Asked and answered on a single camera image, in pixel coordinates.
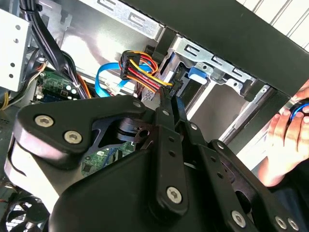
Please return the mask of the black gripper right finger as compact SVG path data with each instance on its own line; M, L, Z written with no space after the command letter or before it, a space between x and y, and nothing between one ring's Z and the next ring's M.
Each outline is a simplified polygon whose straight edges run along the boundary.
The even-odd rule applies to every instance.
M182 100L171 100L175 127L184 135L187 160L197 162L198 178L206 181L209 213L218 232L303 232L282 198L265 187L221 141L206 143L200 129L188 121Z

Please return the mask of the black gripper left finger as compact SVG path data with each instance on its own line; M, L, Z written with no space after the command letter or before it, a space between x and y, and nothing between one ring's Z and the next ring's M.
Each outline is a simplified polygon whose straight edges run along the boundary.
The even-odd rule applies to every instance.
M172 98L161 89L154 110L128 95L26 106L16 115L4 171L52 212L61 194L85 178L83 158L132 139L140 145L134 153L150 155L151 213L181 218L189 199Z

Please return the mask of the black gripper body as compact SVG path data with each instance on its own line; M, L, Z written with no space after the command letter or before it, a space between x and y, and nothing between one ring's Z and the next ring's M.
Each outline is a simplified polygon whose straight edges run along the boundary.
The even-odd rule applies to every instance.
M149 209L151 159L134 153L66 189L49 219L51 232L234 232L224 221L202 173L185 166L189 209L180 219L156 218Z

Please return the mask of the person's hand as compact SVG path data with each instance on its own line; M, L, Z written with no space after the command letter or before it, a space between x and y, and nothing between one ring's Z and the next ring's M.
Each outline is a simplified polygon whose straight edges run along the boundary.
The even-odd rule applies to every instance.
M284 176L309 158L309 107L297 112L289 123L291 112L275 114L267 132L267 157L258 171L266 187L279 184Z

